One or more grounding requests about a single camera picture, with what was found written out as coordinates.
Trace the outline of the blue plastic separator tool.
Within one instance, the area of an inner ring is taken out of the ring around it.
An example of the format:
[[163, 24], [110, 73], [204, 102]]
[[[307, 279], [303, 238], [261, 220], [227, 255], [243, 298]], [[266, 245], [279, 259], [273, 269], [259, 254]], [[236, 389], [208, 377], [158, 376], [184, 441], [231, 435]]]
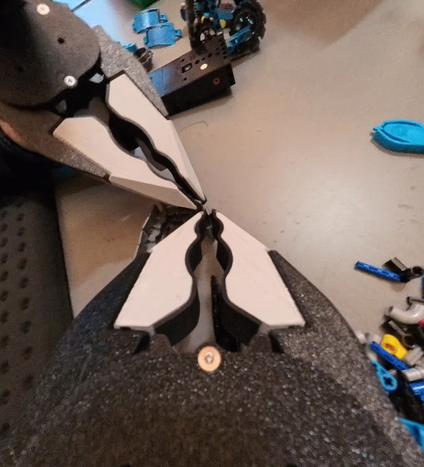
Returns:
[[419, 122], [386, 120], [372, 131], [372, 141], [383, 149], [424, 155], [424, 125]]

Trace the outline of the blue curved panel piece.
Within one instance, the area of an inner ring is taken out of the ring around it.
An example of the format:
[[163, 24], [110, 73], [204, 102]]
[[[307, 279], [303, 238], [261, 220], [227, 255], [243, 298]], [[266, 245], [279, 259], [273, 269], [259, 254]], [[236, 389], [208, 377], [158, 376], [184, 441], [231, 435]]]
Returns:
[[174, 45], [182, 38], [182, 31], [158, 8], [145, 9], [133, 17], [132, 29], [144, 34], [143, 42], [148, 48]]

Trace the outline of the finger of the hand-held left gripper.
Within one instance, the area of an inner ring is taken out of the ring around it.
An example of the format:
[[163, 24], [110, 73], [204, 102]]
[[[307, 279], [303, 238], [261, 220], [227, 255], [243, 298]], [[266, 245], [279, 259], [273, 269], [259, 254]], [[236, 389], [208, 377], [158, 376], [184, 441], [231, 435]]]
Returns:
[[153, 160], [136, 135], [122, 133], [126, 129], [122, 123], [111, 111], [108, 123], [91, 114], [76, 116], [64, 119], [53, 136], [101, 167], [114, 186], [167, 205], [200, 209], [201, 202], [188, 195], [170, 171]]
[[167, 168], [188, 195], [205, 203], [207, 198], [173, 123], [126, 74], [109, 82], [105, 102], [126, 127], [122, 133], [136, 135], [148, 147], [153, 160]]

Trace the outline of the person's left hand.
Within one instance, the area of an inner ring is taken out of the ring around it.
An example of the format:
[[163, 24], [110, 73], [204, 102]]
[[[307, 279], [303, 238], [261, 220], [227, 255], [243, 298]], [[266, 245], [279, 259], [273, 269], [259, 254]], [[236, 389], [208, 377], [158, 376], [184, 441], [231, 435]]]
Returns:
[[22, 148], [28, 149], [28, 144], [22, 135], [16, 131], [11, 125], [9, 125], [5, 120], [0, 118], [0, 130], [1, 132], [11, 141], [16, 143]]

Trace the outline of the pile of plastic building pieces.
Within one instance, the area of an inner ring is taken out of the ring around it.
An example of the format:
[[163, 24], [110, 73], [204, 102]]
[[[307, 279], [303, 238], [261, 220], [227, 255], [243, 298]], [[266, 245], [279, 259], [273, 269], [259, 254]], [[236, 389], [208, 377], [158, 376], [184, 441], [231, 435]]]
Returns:
[[395, 284], [421, 282], [421, 295], [408, 296], [406, 308], [391, 306], [380, 336], [360, 334], [378, 380], [400, 415], [402, 426], [424, 452], [424, 266], [397, 257], [377, 267], [362, 261], [354, 269]]

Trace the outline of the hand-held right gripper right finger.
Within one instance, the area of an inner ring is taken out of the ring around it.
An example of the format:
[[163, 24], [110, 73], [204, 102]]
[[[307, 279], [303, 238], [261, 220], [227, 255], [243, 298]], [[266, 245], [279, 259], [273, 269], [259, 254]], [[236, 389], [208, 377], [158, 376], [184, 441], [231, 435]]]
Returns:
[[218, 211], [211, 212], [211, 224], [223, 269], [219, 287], [223, 328], [238, 343], [249, 345], [260, 330], [305, 326], [270, 250]]

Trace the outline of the black toothed toy wheel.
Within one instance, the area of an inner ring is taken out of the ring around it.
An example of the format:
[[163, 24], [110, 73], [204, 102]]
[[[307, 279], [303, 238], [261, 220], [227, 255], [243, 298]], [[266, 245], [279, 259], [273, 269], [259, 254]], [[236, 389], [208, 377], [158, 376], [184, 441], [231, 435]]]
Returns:
[[138, 48], [135, 56], [147, 72], [153, 69], [153, 52], [147, 47]]

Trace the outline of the black studded pad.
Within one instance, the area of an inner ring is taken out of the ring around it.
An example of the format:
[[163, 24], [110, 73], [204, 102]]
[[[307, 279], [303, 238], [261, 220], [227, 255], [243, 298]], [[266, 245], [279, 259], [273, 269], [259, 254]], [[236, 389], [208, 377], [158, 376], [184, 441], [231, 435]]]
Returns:
[[0, 454], [71, 320], [52, 193], [0, 195]]

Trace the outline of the black control box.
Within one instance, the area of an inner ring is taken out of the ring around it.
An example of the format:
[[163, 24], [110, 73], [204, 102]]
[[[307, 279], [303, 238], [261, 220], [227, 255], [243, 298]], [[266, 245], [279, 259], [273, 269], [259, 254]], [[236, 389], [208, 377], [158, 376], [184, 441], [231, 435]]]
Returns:
[[220, 97], [235, 84], [231, 61], [220, 48], [203, 53], [192, 50], [149, 77], [169, 116]]

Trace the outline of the blue tracked toy robot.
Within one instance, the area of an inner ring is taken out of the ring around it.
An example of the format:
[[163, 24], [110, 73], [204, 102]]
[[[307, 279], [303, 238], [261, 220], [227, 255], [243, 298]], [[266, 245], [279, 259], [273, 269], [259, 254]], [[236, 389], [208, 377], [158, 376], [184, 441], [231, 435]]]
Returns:
[[232, 59], [257, 52], [266, 32], [267, 17], [257, 0], [186, 0], [180, 15], [192, 50], [221, 36]]

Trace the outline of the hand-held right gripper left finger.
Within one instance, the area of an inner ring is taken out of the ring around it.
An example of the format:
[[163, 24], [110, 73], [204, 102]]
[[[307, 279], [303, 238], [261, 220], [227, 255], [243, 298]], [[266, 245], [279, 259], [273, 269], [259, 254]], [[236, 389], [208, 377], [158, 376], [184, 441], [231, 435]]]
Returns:
[[162, 334], [171, 345], [195, 329], [200, 315], [195, 271], [203, 258], [207, 218], [198, 212], [150, 249], [115, 329]]

